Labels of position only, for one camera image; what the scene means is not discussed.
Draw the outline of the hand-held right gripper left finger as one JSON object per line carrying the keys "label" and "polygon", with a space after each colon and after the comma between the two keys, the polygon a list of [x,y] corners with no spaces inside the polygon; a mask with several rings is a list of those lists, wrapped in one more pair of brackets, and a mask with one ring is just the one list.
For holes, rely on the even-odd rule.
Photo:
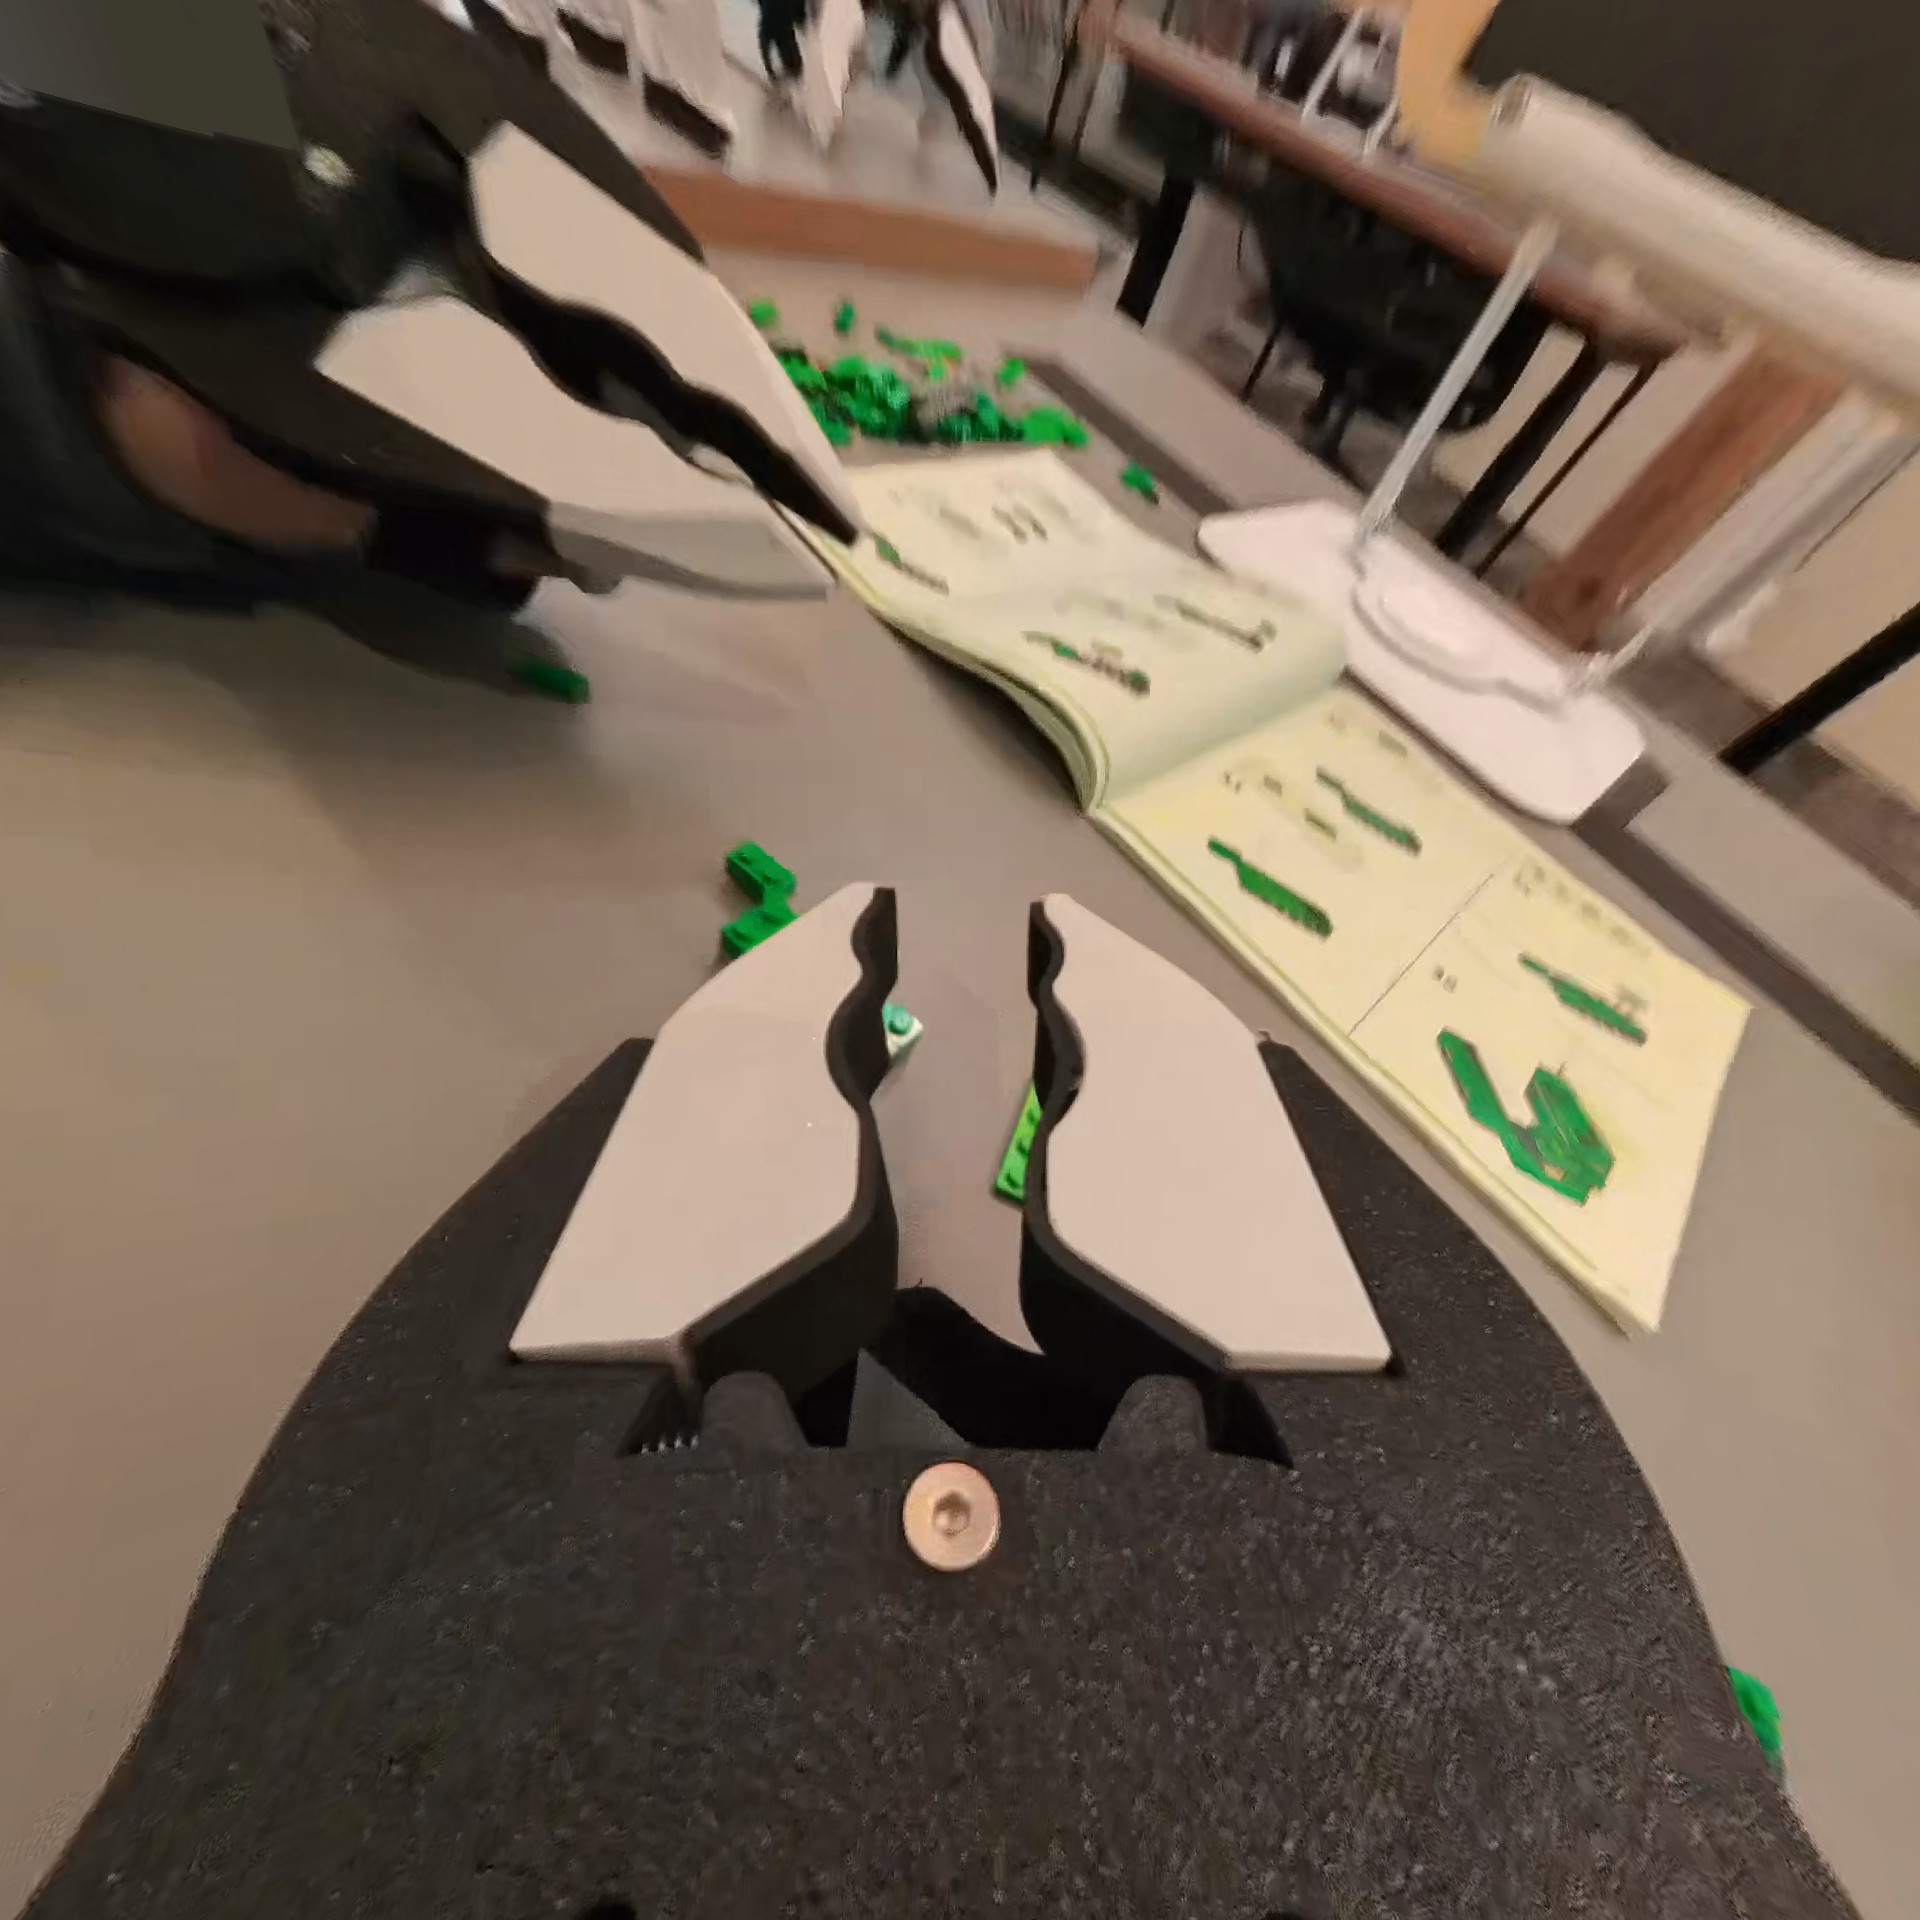
{"label": "hand-held right gripper left finger", "polygon": [[512,1330],[516,1364],[649,1364],[684,1408],[728,1375],[790,1406],[851,1372],[898,1284],[873,1100],[895,894],[850,884],[686,997]]}

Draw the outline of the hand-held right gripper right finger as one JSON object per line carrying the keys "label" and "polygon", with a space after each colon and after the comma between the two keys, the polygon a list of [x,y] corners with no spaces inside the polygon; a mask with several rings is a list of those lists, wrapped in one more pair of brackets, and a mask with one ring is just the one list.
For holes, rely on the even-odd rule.
{"label": "hand-held right gripper right finger", "polygon": [[1377,1375],[1392,1347],[1261,1039],[1071,896],[1029,910],[1020,1309],[1093,1380]]}

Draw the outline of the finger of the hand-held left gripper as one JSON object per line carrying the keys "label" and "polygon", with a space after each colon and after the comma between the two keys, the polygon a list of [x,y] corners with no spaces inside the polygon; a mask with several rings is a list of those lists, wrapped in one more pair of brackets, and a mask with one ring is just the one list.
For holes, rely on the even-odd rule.
{"label": "finger of the hand-held left gripper", "polygon": [[730,602],[828,593],[828,567],[748,482],[686,460],[643,418],[567,393],[461,298],[354,310],[319,371],[532,491],[554,551],[595,585],[639,577]]}
{"label": "finger of the hand-held left gripper", "polygon": [[489,268],[528,302],[528,342],[554,324],[686,449],[833,539],[862,535],[836,449],[702,257],[512,123],[468,157],[468,201]]}

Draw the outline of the green brick assembly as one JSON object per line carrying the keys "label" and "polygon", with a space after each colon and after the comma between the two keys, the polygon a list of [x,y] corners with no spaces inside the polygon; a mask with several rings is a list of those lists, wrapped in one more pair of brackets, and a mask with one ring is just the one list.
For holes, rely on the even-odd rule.
{"label": "green brick assembly", "polygon": [[755,949],[797,920],[797,876],[755,841],[736,841],[728,850],[724,873],[741,894],[741,910],[717,930],[717,945],[720,955],[734,959]]}

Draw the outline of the grey desk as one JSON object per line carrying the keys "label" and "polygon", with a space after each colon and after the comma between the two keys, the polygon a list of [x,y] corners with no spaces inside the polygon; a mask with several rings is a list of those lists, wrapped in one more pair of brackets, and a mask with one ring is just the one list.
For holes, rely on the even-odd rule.
{"label": "grey desk", "polygon": [[1042,742],[843,593],[554,590],[591,703],[300,614],[3,614],[3,1916],[99,1799],[354,1314],[708,973],[717,862],[898,896],[907,1271],[1017,1334],[988,1196],[1071,894],[1275,1034],[1561,1333],[1863,1916],[1915,1916],[1915,1123],[1750,1000],[1626,1339],[1095,829]]}

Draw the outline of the person's left hand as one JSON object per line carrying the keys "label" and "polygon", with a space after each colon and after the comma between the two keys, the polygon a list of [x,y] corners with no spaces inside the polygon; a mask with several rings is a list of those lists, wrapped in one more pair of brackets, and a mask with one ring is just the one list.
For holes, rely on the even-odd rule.
{"label": "person's left hand", "polygon": [[195,393],[123,355],[99,375],[99,425],[136,493],[267,551],[362,551],[376,512],[267,465]]}

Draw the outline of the wood edged grey table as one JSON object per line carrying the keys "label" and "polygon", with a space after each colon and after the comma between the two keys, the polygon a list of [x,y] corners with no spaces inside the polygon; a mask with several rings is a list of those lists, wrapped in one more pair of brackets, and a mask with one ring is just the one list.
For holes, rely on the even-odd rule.
{"label": "wood edged grey table", "polygon": [[840,140],[819,151],[786,84],[755,57],[755,5],[717,4],[724,29],[728,158],[695,151],[659,123],[632,76],[603,76],[576,57],[550,4],[540,50],[550,76],[635,162],[708,255],[777,257],[850,271],[993,284],[1081,294],[1103,268],[1095,226],[1025,195],[1000,162],[995,196],[946,111],[925,105],[911,76],[876,87],[854,72]]}

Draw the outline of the pile of green bricks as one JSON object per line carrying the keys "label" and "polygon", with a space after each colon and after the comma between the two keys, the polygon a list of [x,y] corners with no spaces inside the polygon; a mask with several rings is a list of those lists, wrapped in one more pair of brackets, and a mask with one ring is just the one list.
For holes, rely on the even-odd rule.
{"label": "pile of green bricks", "polygon": [[787,336],[777,302],[750,298],[748,315],[836,449],[1091,445],[1091,425],[1078,414],[1039,396],[1022,355],[985,361],[945,336],[894,327],[862,334],[851,302],[828,315],[828,350],[810,352]]}

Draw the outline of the black and white device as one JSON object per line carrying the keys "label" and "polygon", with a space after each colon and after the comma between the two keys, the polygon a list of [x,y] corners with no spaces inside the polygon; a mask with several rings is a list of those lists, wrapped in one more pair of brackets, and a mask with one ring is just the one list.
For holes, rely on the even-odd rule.
{"label": "black and white device", "polygon": [[783,71],[810,144],[826,151],[840,140],[854,72],[870,66],[863,49],[873,22],[888,32],[881,84],[915,66],[925,101],[946,107],[985,195],[995,196],[1000,146],[971,4],[795,4],[783,32],[766,5],[763,65]]}

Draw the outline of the open instruction booklet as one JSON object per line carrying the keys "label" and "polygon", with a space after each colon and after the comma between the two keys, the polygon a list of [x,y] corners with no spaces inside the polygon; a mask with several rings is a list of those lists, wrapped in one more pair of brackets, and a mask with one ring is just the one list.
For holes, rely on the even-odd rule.
{"label": "open instruction booklet", "polygon": [[1624,1333],[1657,1333],[1749,1005],[1344,682],[1303,596],[1049,452],[854,468],[797,535],[995,682],[1083,816]]}

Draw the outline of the white stand base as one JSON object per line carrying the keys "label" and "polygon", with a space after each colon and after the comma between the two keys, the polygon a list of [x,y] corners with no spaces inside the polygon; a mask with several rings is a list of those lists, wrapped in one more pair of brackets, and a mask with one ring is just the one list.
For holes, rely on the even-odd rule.
{"label": "white stand base", "polygon": [[1398,123],[1420,157],[1528,209],[1513,262],[1363,504],[1211,516],[1199,546],[1318,608],[1340,627],[1344,669],[1361,688],[1499,800],[1570,826],[1639,759],[1639,727],[1598,691],[1595,669],[1554,663],[1511,614],[1395,535],[1404,485],[1541,273],[1561,220],[1704,294],[1711,319],[1762,322],[1911,410],[1915,268],[1728,187],[1552,84],[1484,92],[1460,76],[1460,59],[1404,18]]}

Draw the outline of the black office chair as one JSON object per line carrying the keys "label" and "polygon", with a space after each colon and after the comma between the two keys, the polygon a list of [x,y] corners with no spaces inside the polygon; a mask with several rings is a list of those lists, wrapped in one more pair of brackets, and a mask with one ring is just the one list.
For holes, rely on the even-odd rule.
{"label": "black office chair", "polygon": [[1270,178],[1252,236],[1268,281],[1268,346],[1303,350],[1318,382],[1303,432],[1327,465],[1356,415],[1419,418],[1498,293],[1498,275],[1313,178]]}

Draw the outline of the long brown wooden table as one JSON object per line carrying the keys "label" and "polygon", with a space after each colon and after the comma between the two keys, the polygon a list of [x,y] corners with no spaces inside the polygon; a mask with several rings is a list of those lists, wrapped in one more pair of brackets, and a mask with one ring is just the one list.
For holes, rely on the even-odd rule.
{"label": "long brown wooden table", "polygon": [[[1235,146],[1337,192],[1480,275],[1499,275],[1528,230],[1527,217],[1494,205],[1404,157],[1363,151],[1351,129],[1326,116],[1303,116],[1300,107],[1261,92],[1235,65],[1164,34],[1138,13],[1115,13],[1105,29],[1083,22],[1078,39],[1099,40],[1130,76],[1174,92]],[[1541,262],[1533,294],[1554,324],[1582,334],[1615,358],[1661,361],[1704,339],[1701,327],[1652,305],[1622,275],[1598,273],[1568,245]]]}

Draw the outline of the wood framed black partition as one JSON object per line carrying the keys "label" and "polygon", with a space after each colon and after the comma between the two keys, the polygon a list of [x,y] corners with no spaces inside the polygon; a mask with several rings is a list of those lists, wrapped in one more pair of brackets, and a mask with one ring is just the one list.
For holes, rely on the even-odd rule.
{"label": "wood framed black partition", "polygon": [[1915,263],[1915,4],[1494,4],[1463,76],[1533,76]]}

